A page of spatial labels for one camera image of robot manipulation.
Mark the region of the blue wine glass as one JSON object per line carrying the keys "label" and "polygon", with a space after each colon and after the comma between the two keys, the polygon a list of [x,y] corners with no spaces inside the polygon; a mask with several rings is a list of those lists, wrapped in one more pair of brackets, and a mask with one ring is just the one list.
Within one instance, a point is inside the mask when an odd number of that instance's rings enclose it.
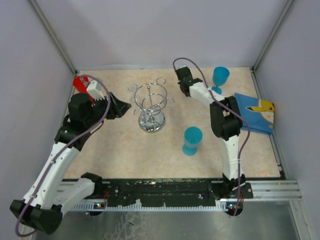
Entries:
{"label": "blue wine glass", "polygon": [[196,126],[188,127],[184,132],[184,144],[182,151],[185,155],[191,157],[198,151],[198,146],[203,139],[203,132]]}
{"label": "blue wine glass", "polygon": [[212,81],[214,86],[211,87],[213,91],[215,91],[217,94],[222,94],[221,86],[224,85],[228,78],[230,76],[230,71],[223,66],[218,66],[214,69],[213,75],[212,75]]}

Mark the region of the red wine glass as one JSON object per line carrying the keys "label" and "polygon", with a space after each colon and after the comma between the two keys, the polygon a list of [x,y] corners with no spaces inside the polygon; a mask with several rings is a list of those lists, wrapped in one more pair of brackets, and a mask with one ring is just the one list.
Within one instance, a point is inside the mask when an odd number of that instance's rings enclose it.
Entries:
{"label": "red wine glass", "polygon": [[76,94],[77,100],[80,100],[82,103],[88,103],[89,100],[91,101],[91,105],[95,105],[95,100],[93,97],[88,93],[87,88],[90,84],[90,80],[87,76],[76,76],[73,80],[73,86],[78,91]]}

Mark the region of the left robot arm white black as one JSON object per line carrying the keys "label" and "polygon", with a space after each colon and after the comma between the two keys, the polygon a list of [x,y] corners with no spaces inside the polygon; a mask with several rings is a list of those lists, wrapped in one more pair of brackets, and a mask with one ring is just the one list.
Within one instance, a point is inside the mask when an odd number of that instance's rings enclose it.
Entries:
{"label": "left robot arm white black", "polygon": [[74,94],[67,105],[68,114],[58,130],[51,153],[30,190],[21,200],[13,200],[10,211],[20,224],[53,234],[65,214],[85,198],[96,197],[103,191],[103,179],[94,173],[84,173],[63,193],[57,193],[66,171],[83,149],[86,141],[104,120],[121,118],[131,104],[119,100],[112,92],[101,92],[100,80],[86,84],[85,92]]}

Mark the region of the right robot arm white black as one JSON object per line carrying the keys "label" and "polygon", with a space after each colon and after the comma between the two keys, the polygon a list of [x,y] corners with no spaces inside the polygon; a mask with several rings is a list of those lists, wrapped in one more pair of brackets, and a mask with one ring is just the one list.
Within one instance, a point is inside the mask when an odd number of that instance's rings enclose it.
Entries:
{"label": "right robot arm white black", "polygon": [[246,186],[246,176],[241,166],[244,146],[239,146],[243,118],[237,100],[234,96],[224,97],[216,93],[205,79],[194,78],[187,66],[173,69],[181,92],[209,109],[211,130],[223,144],[222,183],[217,189],[210,189],[210,195],[216,200],[236,198],[236,202],[228,206],[228,214],[238,216],[243,210],[242,189]]}

